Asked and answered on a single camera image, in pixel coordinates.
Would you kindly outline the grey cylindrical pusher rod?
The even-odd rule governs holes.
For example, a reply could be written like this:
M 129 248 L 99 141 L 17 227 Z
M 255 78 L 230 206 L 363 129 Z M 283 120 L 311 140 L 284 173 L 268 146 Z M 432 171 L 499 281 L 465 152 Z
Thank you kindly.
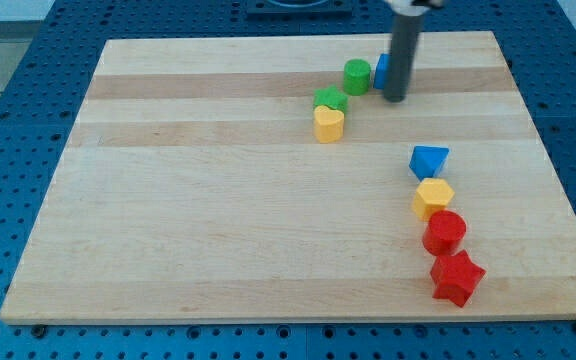
M 383 97 L 392 103 L 402 102 L 408 93 L 419 35 L 424 15 L 394 17 L 389 60 L 382 89 Z

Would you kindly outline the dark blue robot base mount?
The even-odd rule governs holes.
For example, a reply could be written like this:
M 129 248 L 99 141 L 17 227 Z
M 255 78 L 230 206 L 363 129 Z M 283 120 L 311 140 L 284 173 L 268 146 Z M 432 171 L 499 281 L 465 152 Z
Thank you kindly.
M 247 0 L 249 18 L 266 16 L 349 15 L 352 0 Z

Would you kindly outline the white robot wrist end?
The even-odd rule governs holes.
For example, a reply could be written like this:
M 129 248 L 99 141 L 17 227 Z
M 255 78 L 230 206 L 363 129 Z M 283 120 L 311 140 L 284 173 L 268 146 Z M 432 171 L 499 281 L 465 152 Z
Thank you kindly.
M 385 0 L 399 15 L 424 15 L 430 10 L 442 9 L 446 0 Z

